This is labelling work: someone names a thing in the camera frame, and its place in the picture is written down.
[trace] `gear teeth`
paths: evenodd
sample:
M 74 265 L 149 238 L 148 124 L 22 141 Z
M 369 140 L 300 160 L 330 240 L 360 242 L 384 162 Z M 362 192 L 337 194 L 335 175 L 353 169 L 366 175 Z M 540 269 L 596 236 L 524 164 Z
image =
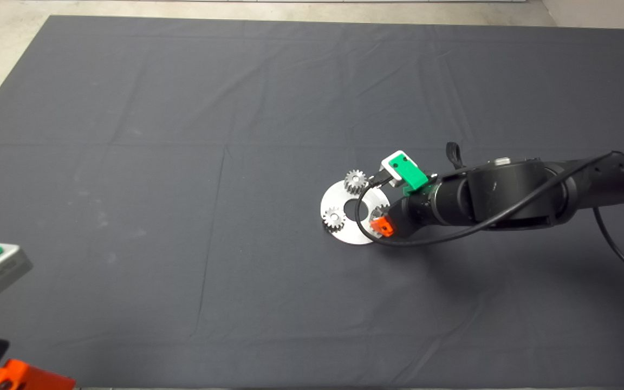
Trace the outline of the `gear teeth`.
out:
M 367 176 L 361 170 L 351 170 L 346 173 L 343 187 L 348 193 L 358 195 L 362 189 L 367 187 Z
M 384 213 L 386 213 L 388 209 L 389 209 L 389 205 L 379 205 L 375 207 L 374 210 L 372 210 L 372 212 L 369 214 L 369 218 L 371 220 L 377 219 L 381 217 L 382 215 L 384 215 Z
M 337 207 L 332 207 L 322 215 L 322 223 L 329 232 L 338 232 L 346 222 L 346 214 Z

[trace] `metal disc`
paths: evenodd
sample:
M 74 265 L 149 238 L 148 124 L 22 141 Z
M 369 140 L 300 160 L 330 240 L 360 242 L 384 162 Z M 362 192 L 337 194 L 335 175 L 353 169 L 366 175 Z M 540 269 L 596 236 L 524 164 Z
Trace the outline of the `metal disc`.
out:
M 324 215 L 324 212 L 332 207 L 338 207 L 339 210 L 343 210 L 346 202 L 352 199 L 357 199 L 358 195 L 348 193 L 344 186 L 344 181 L 340 181 L 331 187 L 324 193 L 322 197 L 322 203 L 320 205 L 320 217 Z M 389 200 L 386 195 L 379 188 L 371 188 L 367 191 L 366 195 L 362 198 L 362 202 L 367 207 L 367 217 L 361 221 L 362 227 L 368 232 L 372 233 L 375 237 L 381 237 L 378 232 L 372 230 L 369 227 L 369 214 L 375 207 L 381 205 L 388 205 Z M 347 244 L 364 245 L 372 242 L 371 239 L 365 237 L 358 225 L 346 215 L 346 223 L 338 232 L 332 232 L 331 234 L 337 239 L 346 242 Z

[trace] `center hole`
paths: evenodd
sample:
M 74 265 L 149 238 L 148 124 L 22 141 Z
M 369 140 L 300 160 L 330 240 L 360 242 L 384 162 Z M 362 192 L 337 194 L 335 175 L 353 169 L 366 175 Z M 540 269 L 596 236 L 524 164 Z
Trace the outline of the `center hole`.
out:
M 343 212 L 346 213 L 346 218 L 355 222 L 355 205 L 358 202 L 357 199 L 350 199 L 343 206 Z M 367 218 L 367 206 L 365 202 L 362 202 L 360 205 L 360 220 L 364 220 Z

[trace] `gray fabric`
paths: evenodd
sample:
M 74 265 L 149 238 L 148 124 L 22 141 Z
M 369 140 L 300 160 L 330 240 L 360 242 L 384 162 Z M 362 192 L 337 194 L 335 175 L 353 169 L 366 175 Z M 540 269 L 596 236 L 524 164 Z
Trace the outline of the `gray fabric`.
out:
M 446 171 L 449 140 L 624 151 L 624 30 L 51 17 L 0 89 L 0 242 L 35 263 L 0 337 L 81 386 L 624 386 L 589 212 L 415 250 L 322 231 L 345 171 Z

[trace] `orange plastic part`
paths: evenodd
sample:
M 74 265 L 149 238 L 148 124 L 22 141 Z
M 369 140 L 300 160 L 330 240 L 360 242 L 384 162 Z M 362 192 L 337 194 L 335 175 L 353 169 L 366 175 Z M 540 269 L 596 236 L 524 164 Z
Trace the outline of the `orange plastic part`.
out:
M 76 381 L 10 359 L 0 368 L 0 390 L 72 390 Z
M 391 237 L 394 234 L 394 228 L 389 223 L 386 216 L 371 220 L 369 225 L 374 231 L 382 234 L 384 237 Z

